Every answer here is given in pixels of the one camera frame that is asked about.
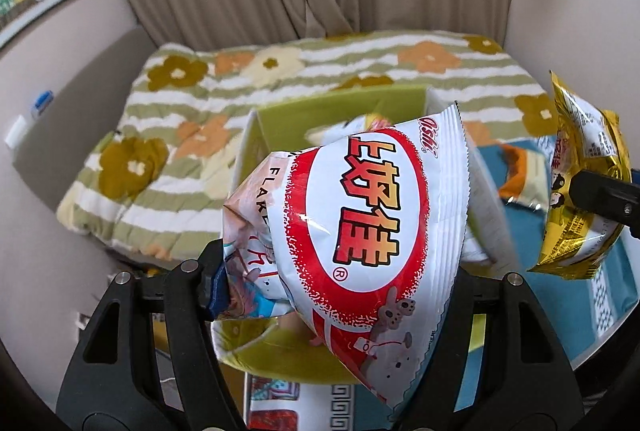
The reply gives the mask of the orange cream snack packet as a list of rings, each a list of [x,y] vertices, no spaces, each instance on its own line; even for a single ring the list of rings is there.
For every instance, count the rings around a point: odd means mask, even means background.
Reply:
[[[508,166],[506,180],[498,195],[508,204],[518,204],[534,211],[549,209],[549,171],[544,155],[535,150],[509,144],[500,145]]]

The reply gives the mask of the yellow gold snack bag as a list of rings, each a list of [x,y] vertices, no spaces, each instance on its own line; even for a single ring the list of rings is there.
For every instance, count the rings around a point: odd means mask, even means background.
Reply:
[[[558,112],[549,210],[533,273],[590,279],[623,231],[629,151],[613,110],[600,110],[550,74]]]

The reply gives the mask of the floral striped quilt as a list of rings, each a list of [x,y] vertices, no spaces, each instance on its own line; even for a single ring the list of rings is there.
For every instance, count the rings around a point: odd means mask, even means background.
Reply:
[[[167,43],[85,152],[58,222],[134,260],[194,258],[219,235],[240,151],[317,145],[358,116],[416,118],[428,91],[458,104],[480,146],[556,129],[549,95],[482,36],[398,30],[216,52]]]

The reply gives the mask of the white wall switch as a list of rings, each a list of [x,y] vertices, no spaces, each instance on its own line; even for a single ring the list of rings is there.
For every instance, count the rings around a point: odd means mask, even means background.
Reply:
[[[4,143],[6,143],[6,147],[8,147],[11,151],[17,149],[17,146],[21,144],[22,139],[26,136],[26,133],[30,129],[30,122],[23,116],[18,115],[11,127],[9,128],[8,133],[6,133],[6,137],[4,138]]]

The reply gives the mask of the blue patterned cloth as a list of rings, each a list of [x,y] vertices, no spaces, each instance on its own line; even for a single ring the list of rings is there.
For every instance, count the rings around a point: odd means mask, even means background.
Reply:
[[[511,144],[533,150],[548,160],[552,158],[554,137],[545,136],[541,141],[542,145],[547,146],[543,150],[533,139]],[[496,185],[501,185],[506,180],[506,162],[500,146],[489,145],[479,150]],[[551,321],[567,357],[576,365],[582,361],[582,355],[596,352],[604,342],[606,332],[624,319],[638,303],[639,289],[623,238],[620,236],[608,251],[593,279],[565,281],[553,275],[529,273],[526,269],[536,263],[544,236],[544,214],[515,204],[505,204],[504,210],[524,271],[522,273]],[[481,347],[471,352],[456,409],[462,409],[472,402],[482,352]],[[385,418],[385,406],[380,401],[360,385],[354,388],[354,396],[353,430],[373,430],[380,425],[382,430],[390,429],[390,422]]]

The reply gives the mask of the green storage box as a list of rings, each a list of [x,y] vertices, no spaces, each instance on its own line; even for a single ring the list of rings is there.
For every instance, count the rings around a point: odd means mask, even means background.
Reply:
[[[479,150],[497,143],[498,136],[489,129],[491,108],[471,107],[480,98],[494,100],[496,92],[493,86],[395,84],[259,107],[248,117],[231,185],[240,186],[271,152],[306,150],[370,128],[380,118],[401,122],[457,103],[470,137],[471,234],[484,252],[465,264],[474,274],[503,277],[517,269],[520,260],[496,183]],[[254,376],[311,385],[349,385],[355,380],[326,347],[311,344],[310,331],[300,324],[283,327],[274,318],[224,318],[213,322],[212,337],[221,363]]]

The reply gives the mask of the white red flakes bag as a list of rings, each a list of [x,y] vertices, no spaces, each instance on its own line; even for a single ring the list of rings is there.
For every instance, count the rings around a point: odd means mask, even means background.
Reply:
[[[470,197],[460,113],[274,152],[224,204],[232,318],[296,313],[390,408],[431,359]]]

